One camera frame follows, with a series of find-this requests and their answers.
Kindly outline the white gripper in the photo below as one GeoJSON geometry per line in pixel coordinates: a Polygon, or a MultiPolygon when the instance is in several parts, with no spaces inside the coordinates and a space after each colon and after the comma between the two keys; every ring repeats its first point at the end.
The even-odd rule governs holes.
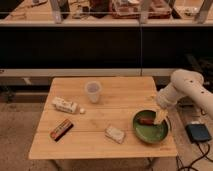
{"type": "Polygon", "coordinates": [[[168,114],[167,108],[170,108],[176,104],[176,94],[173,88],[161,89],[156,96],[156,103],[163,109],[158,108],[156,110],[156,116],[154,124],[161,124],[168,114]]]}

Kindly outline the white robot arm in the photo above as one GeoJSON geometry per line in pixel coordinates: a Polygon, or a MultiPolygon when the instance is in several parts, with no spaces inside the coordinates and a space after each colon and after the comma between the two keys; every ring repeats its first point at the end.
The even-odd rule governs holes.
{"type": "Polygon", "coordinates": [[[156,94],[156,104],[159,108],[154,119],[155,124],[161,124],[166,117],[166,110],[173,107],[183,97],[191,98],[213,119],[213,93],[203,87],[204,77],[195,71],[178,69],[170,76],[170,83],[156,94]]]}

